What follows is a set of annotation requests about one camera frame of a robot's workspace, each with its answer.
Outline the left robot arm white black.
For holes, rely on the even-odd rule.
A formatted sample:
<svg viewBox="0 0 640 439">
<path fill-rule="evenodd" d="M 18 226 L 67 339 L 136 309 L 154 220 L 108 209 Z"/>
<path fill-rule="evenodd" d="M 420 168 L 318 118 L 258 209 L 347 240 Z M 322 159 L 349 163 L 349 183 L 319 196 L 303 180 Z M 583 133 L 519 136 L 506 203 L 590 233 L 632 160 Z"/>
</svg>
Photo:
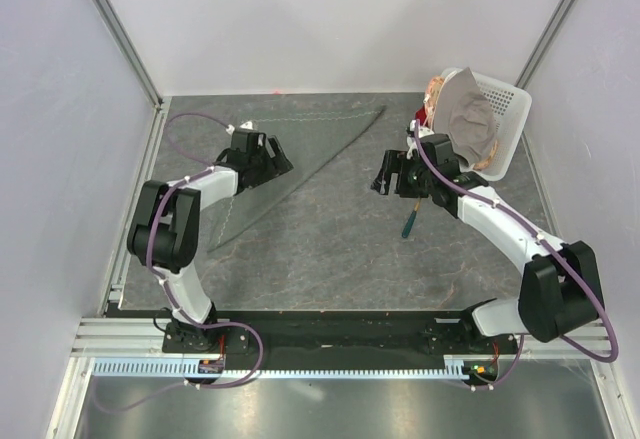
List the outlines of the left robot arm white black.
<svg viewBox="0 0 640 439">
<path fill-rule="evenodd" d="M 278 139 L 239 128 L 216 161 L 180 179 L 146 181 L 129 227 L 127 250 L 163 289 L 172 316 L 188 324 L 185 341 L 208 352 L 219 341 L 214 304 L 194 263 L 201 212 L 219 201 L 254 189 L 293 169 Z"/>
</svg>

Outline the grey-green cloth napkin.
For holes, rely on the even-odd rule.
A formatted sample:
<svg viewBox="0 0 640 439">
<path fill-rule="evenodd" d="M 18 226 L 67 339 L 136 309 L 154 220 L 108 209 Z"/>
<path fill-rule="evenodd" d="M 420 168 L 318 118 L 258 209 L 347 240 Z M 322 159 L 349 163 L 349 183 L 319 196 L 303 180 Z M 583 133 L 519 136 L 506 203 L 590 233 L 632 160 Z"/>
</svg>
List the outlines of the grey-green cloth napkin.
<svg viewBox="0 0 640 439">
<path fill-rule="evenodd" d="M 262 219 L 364 134 L 385 110 L 384 105 L 363 105 L 257 120 L 260 131 L 278 139 L 293 169 L 209 208 L 212 226 L 207 251 L 226 245 Z"/>
</svg>

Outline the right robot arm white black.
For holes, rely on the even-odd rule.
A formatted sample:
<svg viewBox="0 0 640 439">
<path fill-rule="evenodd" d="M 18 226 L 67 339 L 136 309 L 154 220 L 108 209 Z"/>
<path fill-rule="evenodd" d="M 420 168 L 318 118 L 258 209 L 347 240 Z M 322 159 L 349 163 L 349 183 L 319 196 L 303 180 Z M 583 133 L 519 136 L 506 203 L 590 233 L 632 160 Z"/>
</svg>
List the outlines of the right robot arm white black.
<svg viewBox="0 0 640 439">
<path fill-rule="evenodd" d="M 504 203 L 478 173 L 461 169 L 446 135 L 413 141 L 407 151 L 386 151 L 371 188 L 381 195 L 431 199 L 482 234 L 521 274 L 517 297 L 465 310 L 457 330 L 465 350 L 481 352 L 503 334 L 529 334 L 548 343 L 599 319 L 604 305 L 591 247 L 548 234 Z"/>
</svg>

